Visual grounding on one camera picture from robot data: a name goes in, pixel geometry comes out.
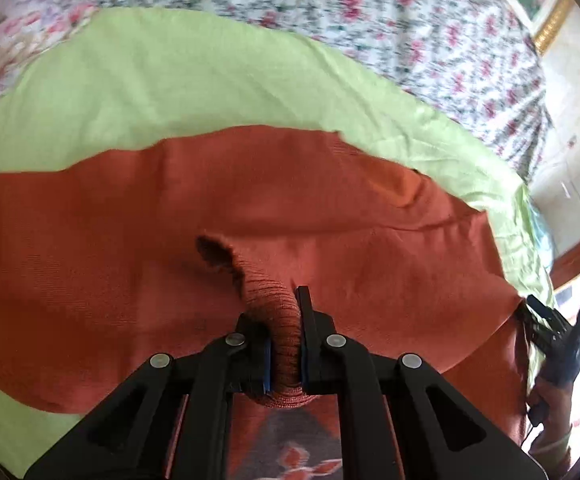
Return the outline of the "right hand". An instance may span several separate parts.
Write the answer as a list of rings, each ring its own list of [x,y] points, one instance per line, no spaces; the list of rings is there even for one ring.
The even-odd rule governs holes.
[[[528,396],[531,406],[540,401],[548,405],[543,431],[533,440],[529,454],[543,467],[549,479],[561,479],[570,469],[572,391],[572,382],[556,387],[537,377]]]

